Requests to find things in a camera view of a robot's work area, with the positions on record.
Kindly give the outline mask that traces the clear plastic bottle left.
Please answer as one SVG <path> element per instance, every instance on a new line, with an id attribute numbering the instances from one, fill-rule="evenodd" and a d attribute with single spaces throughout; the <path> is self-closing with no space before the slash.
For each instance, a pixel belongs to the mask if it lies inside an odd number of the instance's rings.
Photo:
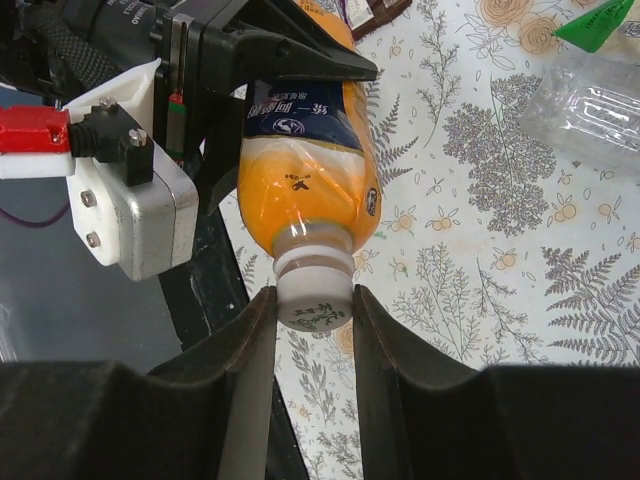
<path id="1" fill-rule="evenodd" d="M 529 136 L 594 167 L 639 177 L 639 67 L 582 51 L 559 55 L 521 120 Z"/>

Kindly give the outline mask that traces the floral table mat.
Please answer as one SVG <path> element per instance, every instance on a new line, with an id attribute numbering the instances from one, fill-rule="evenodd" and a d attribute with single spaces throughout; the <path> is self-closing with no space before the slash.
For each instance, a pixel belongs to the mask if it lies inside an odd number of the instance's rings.
<path id="1" fill-rule="evenodd" d="M 639 183 L 519 121 L 591 1 L 414 1 L 364 37 L 383 189 L 355 279 L 473 368 L 639 363 Z"/>

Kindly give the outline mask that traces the white green printed cap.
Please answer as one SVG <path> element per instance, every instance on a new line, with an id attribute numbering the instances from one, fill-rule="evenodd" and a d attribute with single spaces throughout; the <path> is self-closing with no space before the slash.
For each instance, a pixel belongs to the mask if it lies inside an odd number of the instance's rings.
<path id="1" fill-rule="evenodd" d="M 286 327 L 327 332 L 353 316 L 353 282 L 342 271 L 321 266 L 297 268 L 276 282 L 277 318 Z"/>

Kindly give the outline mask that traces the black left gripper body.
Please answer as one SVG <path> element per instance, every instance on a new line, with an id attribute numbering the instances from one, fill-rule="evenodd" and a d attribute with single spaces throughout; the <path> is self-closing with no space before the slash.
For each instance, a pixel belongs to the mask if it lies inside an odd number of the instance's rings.
<path id="1" fill-rule="evenodd" d="M 154 137 L 171 155 L 191 155 L 214 122 L 213 105 L 247 84 L 239 17 L 245 1 L 159 1 L 151 38 L 156 72 Z"/>

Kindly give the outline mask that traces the orange milk tea bottle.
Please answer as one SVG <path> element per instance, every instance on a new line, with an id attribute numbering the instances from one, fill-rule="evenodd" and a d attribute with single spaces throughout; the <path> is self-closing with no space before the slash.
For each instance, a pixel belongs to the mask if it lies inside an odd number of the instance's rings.
<path id="1" fill-rule="evenodd" d="M 382 202 L 362 85 L 258 80 L 249 91 L 237 188 L 249 234 L 278 276 L 351 279 Z"/>

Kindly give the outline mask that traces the green chips bag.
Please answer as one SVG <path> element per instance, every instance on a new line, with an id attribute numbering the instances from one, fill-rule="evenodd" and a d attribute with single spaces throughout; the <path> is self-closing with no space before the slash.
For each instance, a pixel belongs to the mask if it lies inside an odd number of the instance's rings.
<path id="1" fill-rule="evenodd" d="M 639 2 L 611 0 L 558 28 L 554 35 L 583 52 L 639 64 Z"/>

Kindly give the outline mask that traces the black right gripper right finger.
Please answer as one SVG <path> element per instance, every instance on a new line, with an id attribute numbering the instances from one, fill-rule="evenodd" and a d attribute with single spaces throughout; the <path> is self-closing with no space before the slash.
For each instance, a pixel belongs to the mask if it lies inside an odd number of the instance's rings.
<path id="1" fill-rule="evenodd" d="M 474 370 L 354 291 L 354 354 L 368 479 L 635 479 L 639 372 Z"/>

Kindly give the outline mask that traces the brown chocolate bar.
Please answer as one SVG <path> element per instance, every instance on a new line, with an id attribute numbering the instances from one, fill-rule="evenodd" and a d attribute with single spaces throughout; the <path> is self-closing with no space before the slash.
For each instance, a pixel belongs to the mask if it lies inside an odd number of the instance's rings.
<path id="1" fill-rule="evenodd" d="M 355 41 L 391 23 L 412 4 L 411 0 L 345 0 L 339 1 L 341 14 Z"/>

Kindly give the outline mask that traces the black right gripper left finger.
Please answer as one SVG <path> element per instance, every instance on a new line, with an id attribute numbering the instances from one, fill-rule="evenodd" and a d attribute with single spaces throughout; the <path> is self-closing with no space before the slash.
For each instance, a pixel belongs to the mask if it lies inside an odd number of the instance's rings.
<path id="1" fill-rule="evenodd" d="M 5 479 L 261 479 L 274 379 L 276 299 L 139 374 L 116 362 L 1 367 Z"/>

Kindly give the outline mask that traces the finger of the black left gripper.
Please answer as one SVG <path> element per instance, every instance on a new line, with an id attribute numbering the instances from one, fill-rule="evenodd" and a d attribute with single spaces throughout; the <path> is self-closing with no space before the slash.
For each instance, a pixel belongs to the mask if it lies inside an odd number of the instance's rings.
<path id="1" fill-rule="evenodd" d="M 372 81 L 376 65 L 342 45 L 293 1 L 249 1 L 222 29 L 236 83 Z"/>
<path id="2" fill-rule="evenodd" d="M 199 213 L 211 215 L 237 185 L 243 140 L 245 102 L 222 97 L 206 128 L 203 162 L 197 174 Z"/>

